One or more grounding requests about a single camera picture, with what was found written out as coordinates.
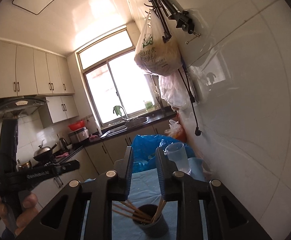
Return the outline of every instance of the ceiling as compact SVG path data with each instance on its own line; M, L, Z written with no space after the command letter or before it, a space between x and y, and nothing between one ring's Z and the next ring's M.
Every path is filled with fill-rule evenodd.
M0 38L69 55L85 43L133 21L127 0L54 0L34 15L0 3Z

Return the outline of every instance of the window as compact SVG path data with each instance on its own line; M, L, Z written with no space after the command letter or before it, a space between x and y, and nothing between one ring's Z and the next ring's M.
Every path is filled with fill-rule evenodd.
M154 105L148 81L136 65L134 55L126 30L79 52L87 88L102 127L121 121L115 106L124 107L130 118L146 112L145 101Z

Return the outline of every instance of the cup of chopsticks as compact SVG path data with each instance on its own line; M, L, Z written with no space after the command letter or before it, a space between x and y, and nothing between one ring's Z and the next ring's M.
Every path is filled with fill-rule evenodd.
M157 205L146 204L136 208L130 201L121 202L124 206L113 204L113 206L120 208L132 215L123 213L121 211L112 209L114 212L129 217L138 225L146 235L152 238L164 236L168 231L168 226L162 215L162 210L165 206L163 198Z

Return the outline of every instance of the power cord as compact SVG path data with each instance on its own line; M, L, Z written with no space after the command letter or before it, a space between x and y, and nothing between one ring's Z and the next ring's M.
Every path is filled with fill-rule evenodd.
M199 130L199 124L198 124L197 116L195 114L194 106L193 106L193 104L195 103L195 98L194 98L194 96L193 96L193 94L192 94L192 92L190 90L190 83L189 83L188 72L187 72L187 69L186 69L186 66L185 66L185 62L184 62L184 60L182 58L181 58L181 61L182 61L182 67L183 67L183 70L184 70L184 73L185 73L185 77L186 77L188 86L185 83L185 80L184 80L184 78L182 76L181 71L179 69L178 69L178 71L179 71L179 74L180 74L180 76L182 78L183 84L184 84L184 86L185 86L185 88L186 88L186 90L187 90L187 92L189 94L189 98L190 98L190 102L191 102L191 106L192 106L192 111L193 111L195 123L197 125L196 128L195 128L194 134L196 136L200 136L202 132Z

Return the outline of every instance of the range hood label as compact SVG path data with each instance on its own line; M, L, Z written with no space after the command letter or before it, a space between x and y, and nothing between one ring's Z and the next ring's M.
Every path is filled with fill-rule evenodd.
M18 101L15 103L17 106L23 106L23 105L27 105L28 101L22 100L22 101Z

